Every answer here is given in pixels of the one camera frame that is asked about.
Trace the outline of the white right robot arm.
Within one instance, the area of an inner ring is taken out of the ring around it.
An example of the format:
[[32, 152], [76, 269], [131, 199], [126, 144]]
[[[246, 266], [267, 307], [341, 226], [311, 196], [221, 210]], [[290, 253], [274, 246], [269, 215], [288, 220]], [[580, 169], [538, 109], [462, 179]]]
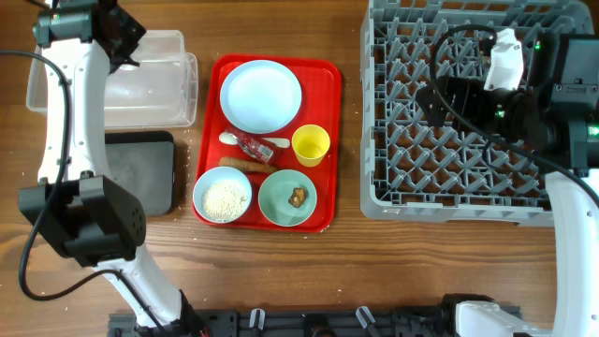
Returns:
[[536, 163], [554, 217], [557, 266], [554, 336], [598, 332], [598, 39], [541, 34], [525, 59], [512, 29], [480, 27], [489, 57], [480, 80], [430, 74], [417, 92], [429, 123], [451, 118]]

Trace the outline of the light blue rice bowl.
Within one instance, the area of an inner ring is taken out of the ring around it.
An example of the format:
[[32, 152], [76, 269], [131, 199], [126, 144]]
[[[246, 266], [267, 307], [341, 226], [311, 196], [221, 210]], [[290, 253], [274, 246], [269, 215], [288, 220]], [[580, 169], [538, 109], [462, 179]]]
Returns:
[[197, 179], [192, 197], [202, 219], [227, 224], [248, 211], [252, 195], [252, 186], [244, 173], [236, 168], [217, 167]]

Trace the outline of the yellow plastic cup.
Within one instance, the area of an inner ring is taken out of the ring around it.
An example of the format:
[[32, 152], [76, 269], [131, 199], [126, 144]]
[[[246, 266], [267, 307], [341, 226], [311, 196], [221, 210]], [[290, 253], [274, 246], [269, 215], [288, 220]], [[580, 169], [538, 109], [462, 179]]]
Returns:
[[321, 163], [329, 151], [329, 133], [320, 125], [303, 125], [293, 134], [291, 146], [299, 163], [312, 168]]

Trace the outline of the brown food scrap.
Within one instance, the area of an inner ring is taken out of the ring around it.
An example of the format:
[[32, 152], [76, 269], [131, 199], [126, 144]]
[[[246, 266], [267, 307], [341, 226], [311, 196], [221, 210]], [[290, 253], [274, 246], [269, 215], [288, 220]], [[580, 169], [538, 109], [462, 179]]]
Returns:
[[301, 207], [308, 197], [308, 191], [305, 187], [295, 187], [288, 202], [294, 208]]

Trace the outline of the green bowl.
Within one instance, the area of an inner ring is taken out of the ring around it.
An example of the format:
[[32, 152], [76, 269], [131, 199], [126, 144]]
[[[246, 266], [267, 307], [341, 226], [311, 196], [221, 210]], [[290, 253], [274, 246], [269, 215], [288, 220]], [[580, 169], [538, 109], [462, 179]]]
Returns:
[[[305, 187], [308, 197], [299, 208], [288, 202], [295, 187]], [[272, 173], [260, 185], [258, 206], [262, 214], [279, 227], [296, 227], [310, 219], [318, 201], [312, 180], [304, 173], [293, 169], [282, 169]]]

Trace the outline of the white rice pile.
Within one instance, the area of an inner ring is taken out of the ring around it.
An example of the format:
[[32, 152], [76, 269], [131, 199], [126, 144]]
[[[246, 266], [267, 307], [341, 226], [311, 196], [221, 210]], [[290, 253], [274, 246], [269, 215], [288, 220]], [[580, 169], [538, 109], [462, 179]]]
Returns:
[[245, 212], [249, 195], [235, 181], [219, 181], [211, 184], [202, 196], [202, 208], [213, 222], [231, 222]]

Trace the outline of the red snack wrapper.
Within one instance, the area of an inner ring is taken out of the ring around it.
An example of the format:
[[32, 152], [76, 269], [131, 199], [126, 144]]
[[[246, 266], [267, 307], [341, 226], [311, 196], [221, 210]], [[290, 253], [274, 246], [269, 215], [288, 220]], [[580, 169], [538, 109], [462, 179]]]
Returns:
[[226, 132], [233, 136], [246, 154], [264, 164], [272, 165], [283, 153], [283, 148], [275, 143], [243, 132], [233, 126], [229, 126]]

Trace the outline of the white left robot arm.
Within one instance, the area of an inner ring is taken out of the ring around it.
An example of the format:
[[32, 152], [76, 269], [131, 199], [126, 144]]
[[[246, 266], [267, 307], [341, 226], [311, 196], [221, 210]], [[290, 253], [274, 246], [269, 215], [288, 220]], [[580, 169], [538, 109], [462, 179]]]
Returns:
[[46, 68], [48, 107], [37, 184], [21, 213], [61, 257], [106, 278], [135, 314], [141, 336], [206, 336], [208, 325], [158, 268], [140, 201], [112, 180], [105, 142], [108, 77], [132, 63], [144, 27], [115, 1], [47, 1], [33, 58]]

